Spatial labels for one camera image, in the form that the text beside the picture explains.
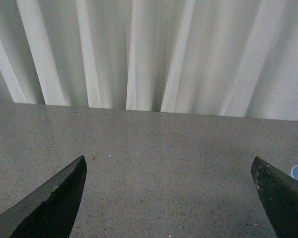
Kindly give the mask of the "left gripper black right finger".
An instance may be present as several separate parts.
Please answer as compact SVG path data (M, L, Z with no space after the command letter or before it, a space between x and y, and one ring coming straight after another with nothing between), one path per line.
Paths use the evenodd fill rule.
M298 238L298 181L257 156L251 175L276 236Z

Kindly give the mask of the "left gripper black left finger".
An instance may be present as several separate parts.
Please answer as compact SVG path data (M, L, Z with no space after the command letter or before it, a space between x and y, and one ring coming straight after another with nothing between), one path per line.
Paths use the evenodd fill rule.
M0 238L68 238L87 174L84 156L0 214Z

